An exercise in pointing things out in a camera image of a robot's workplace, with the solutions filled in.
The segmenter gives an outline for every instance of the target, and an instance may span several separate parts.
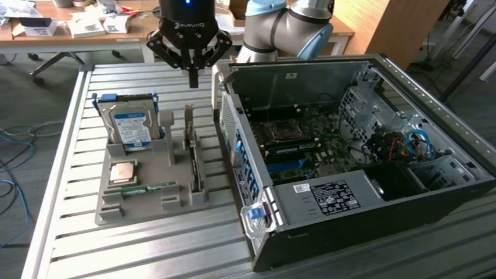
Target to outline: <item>hard drive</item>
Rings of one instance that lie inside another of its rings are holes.
[[[111,143],[123,143],[128,151],[135,151],[162,138],[156,95],[103,94],[96,100],[94,94],[94,106],[102,115]]]

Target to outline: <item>label sticker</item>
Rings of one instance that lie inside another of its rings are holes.
[[[295,151],[298,151],[298,148],[288,148],[288,149],[278,150],[276,154],[295,152]]]
[[[118,42],[139,42],[140,39],[134,39],[134,38],[123,38],[123,39],[116,39]]]
[[[308,192],[311,190],[311,185],[308,183],[299,184],[294,185],[294,188],[296,193]]]
[[[360,207],[359,201],[344,180],[312,186],[311,190],[320,210],[326,215]]]
[[[300,145],[300,149],[314,148],[314,146],[316,146],[316,144],[303,144]]]
[[[286,79],[287,80],[292,80],[294,78],[296,78],[298,77],[298,73],[287,73],[286,74]]]
[[[151,142],[150,130],[144,126],[147,116],[143,112],[122,113],[114,116],[123,144],[131,147],[147,146]]]

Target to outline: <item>wooden desk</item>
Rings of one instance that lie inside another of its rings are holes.
[[[152,10],[159,5],[159,0],[118,1],[123,6],[143,10]],[[36,2],[36,9],[44,17],[52,17],[58,21],[70,20],[71,13],[83,12],[83,8],[56,8],[52,2]],[[28,37],[24,34],[12,38],[12,27],[19,24],[14,19],[10,25],[0,29],[0,53],[43,53],[43,52],[78,52],[104,51],[119,49],[140,49],[144,55],[144,62],[154,62],[155,57],[148,49],[147,35],[159,28],[159,19],[151,14],[146,18],[134,17],[128,34],[106,34],[87,38],[74,39],[71,31],[59,27],[55,36]],[[344,52],[354,30],[336,18],[331,19],[335,27],[330,42],[334,43],[331,55],[340,55]],[[232,36],[234,45],[243,45],[243,35]]]
[[[143,1],[118,1],[120,5],[142,9]],[[52,17],[58,21],[72,18],[71,13],[83,12],[84,8],[56,8],[54,3],[46,1],[36,2],[36,9],[44,17]],[[140,49],[144,53],[146,62],[154,60],[154,53],[146,46],[146,34],[143,29],[143,19],[131,19],[130,33],[106,34],[87,38],[72,38],[68,27],[56,29],[56,33],[50,37],[28,37],[23,33],[12,38],[12,28],[19,24],[19,20],[11,20],[0,29],[0,53],[43,53],[63,51],[104,51],[119,49]]]

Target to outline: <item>blue cable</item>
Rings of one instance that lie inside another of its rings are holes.
[[[28,206],[26,204],[26,198],[24,198],[24,193],[23,193],[23,190],[22,188],[19,187],[19,185],[16,183],[14,183],[11,180],[7,180],[7,179],[0,179],[0,182],[4,182],[4,183],[8,183],[10,185],[15,186],[16,187],[16,190],[18,190],[18,193],[19,193],[19,196],[22,197],[22,202],[23,202],[23,207],[24,207],[24,216],[26,216],[26,224],[24,224],[24,228],[23,230],[19,231],[19,233],[10,238],[10,240],[0,244],[0,249],[7,245],[10,244],[14,240],[16,240],[16,238],[27,231],[27,229],[30,228],[30,214],[28,214]]]
[[[408,148],[408,150],[412,154],[416,154],[412,146],[410,145],[410,134],[415,134],[415,133],[420,134],[424,137],[427,148],[428,148],[428,157],[430,157],[430,159],[432,159],[434,156],[435,156],[435,153],[434,153],[434,150],[432,150],[431,140],[428,139],[428,135],[426,134],[426,132],[423,130],[412,130],[412,131],[407,132],[407,134],[404,135],[406,142],[407,142],[407,148]]]
[[[31,147],[31,152],[30,152],[30,155],[28,157],[24,158],[23,161],[19,162],[19,164],[16,164],[14,167],[11,167],[10,169],[4,169],[4,170],[0,170],[0,173],[4,173],[10,170],[14,170],[16,167],[22,166],[35,155],[35,152],[36,152],[36,147],[32,143],[30,142],[26,142],[26,141],[15,141],[12,139],[10,139],[8,137],[6,137],[4,135],[0,135],[0,138],[3,138],[7,142],[12,143],[12,144],[26,144]]]

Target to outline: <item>blue hard drive label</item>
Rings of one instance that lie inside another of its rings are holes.
[[[126,146],[148,146],[151,142],[150,129],[144,125],[147,115],[143,112],[122,113],[114,116],[119,135]]]
[[[326,215],[360,207],[359,201],[344,180],[311,186],[310,189],[319,203],[320,210]]]

